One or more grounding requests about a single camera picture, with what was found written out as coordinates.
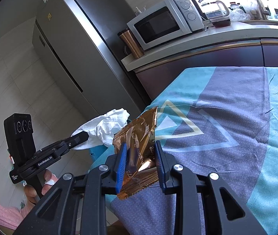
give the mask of blue gray blanket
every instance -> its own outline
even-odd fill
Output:
[[[156,139],[194,173],[217,172],[269,235],[278,234],[278,68],[182,72],[159,106]],[[173,234],[175,197],[158,184],[111,208],[133,235]]]

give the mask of electric kettle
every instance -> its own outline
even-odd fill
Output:
[[[202,11],[208,19],[229,16],[229,9],[222,1],[199,0]]]

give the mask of human hand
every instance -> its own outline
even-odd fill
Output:
[[[48,169],[45,170],[45,173],[44,173],[44,179],[46,182],[48,182],[49,180],[53,180],[54,183],[56,183],[56,181],[58,181],[58,178],[52,174],[51,171],[49,171]],[[45,195],[47,193],[47,191],[49,191],[51,189],[51,185],[49,184],[45,184],[42,188],[42,195]],[[26,185],[24,187],[24,192],[25,192],[25,195],[27,197],[27,199],[32,202],[32,203],[36,203],[37,201],[35,200],[35,197],[37,196],[37,192],[36,190],[30,186],[30,185]]]

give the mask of stainless steel refrigerator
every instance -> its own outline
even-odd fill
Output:
[[[125,0],[40,0],[32,43],[87,120],[124,108],[136,118],[151,100],[121,63],[117,36],[135,17]]]

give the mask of countertop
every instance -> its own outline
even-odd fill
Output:
[[[278,38],[278,26],[250,25],[241,22],[231,22],[230,26],[221,28],[210,27],[206,32],[202,30],[159,45],[146,51],[144,56],[138,59],[134,59],[132,55],[129,55],[125,57],[122,62],[127,71],[131,71],[186,50],[214,45],[221,42],[243,41],[256,38]]]

